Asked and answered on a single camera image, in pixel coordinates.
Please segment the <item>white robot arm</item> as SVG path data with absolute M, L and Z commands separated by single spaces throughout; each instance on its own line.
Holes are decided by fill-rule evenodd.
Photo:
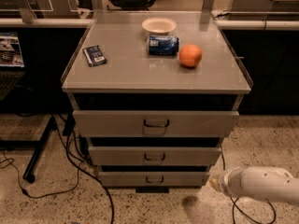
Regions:
M 299 179 L 283 168 L 235 167 L 213 175 L 209 183 L 227 197 L 299 206 Z

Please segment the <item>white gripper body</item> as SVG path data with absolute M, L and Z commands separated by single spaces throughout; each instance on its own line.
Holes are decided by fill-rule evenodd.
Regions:
M 219 192 L 232 198 L 239 198 L 245 195 L 242 189 L 242 172 L 244 171 L 241 167 L 235 167 L 222 171 L 218 175 L 217 188 Z

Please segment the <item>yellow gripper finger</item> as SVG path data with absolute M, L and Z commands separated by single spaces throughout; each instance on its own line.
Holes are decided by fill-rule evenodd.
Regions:
M 219 191 L 219 185 L 218 185 L 218 179 L 217 178 L 209 178 L 208 179 L 210 186 L 216 190 Z

